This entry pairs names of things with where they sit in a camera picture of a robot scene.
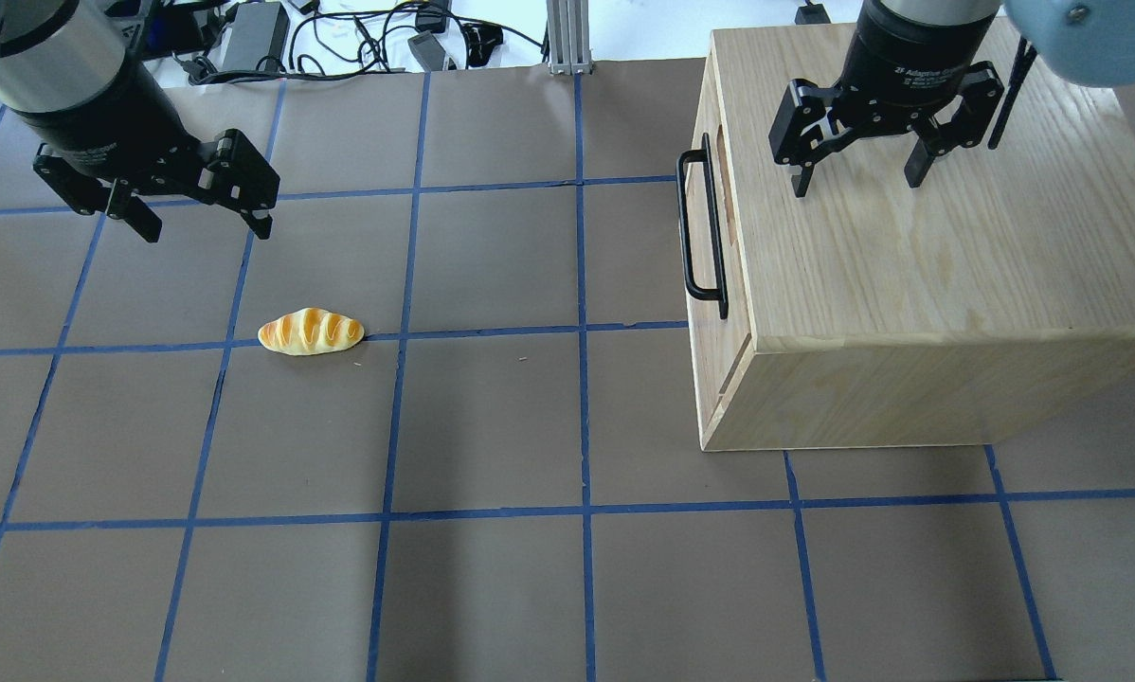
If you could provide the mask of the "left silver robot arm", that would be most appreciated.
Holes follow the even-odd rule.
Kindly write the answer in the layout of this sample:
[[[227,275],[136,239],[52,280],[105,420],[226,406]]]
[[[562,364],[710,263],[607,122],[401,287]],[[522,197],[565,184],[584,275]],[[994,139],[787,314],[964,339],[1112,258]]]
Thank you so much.
[[[182,195],[270,236],[276,170],[243,130],[192,135],[91,1],[0,1],[0,102],[41,138],[33,169],[75,212],[157,242],[162,224],[146,197]]]

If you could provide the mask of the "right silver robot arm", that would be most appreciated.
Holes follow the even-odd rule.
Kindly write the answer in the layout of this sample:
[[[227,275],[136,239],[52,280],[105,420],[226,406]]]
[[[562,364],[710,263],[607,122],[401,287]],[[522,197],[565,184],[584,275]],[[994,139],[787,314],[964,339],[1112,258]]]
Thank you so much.
[[[998,148],[1039,60],[1083,86],[1135,83],[1135,1],[865,1],[839,78],[788,83],[772,155],[804,197],[829,155],[913,134],[903,172],[918,188],[957,148]]]

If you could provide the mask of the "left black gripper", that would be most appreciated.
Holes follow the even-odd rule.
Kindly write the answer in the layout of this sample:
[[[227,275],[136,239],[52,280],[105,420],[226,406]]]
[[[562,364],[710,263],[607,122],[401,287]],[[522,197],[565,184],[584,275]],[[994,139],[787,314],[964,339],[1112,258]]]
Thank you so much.
[[[162,221],[148,197],[180,195],[229,208],[270,238],[279,174],[243,130],[201,143],[155,83],[112,83],[65,111],[12,112],[41,141],[34,171],[74,212],[104,213],[155,244]]]

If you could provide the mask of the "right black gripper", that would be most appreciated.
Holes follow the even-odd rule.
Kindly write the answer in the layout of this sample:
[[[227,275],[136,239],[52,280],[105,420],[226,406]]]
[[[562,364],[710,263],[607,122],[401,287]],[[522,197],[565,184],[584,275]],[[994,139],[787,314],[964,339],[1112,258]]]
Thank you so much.
[[[949,121],[913,126],[917,142],[903,168],[910,188],[950,151],[978,146],[1004,92],[994,64],[973,64],[984,34],[982,1],[861,3],[836,85],[789,81],[771,124],[775,163],[794,169],[794,197],[805,197],[821,160],[854,144],[857,117],[945,106],[956,95]]]

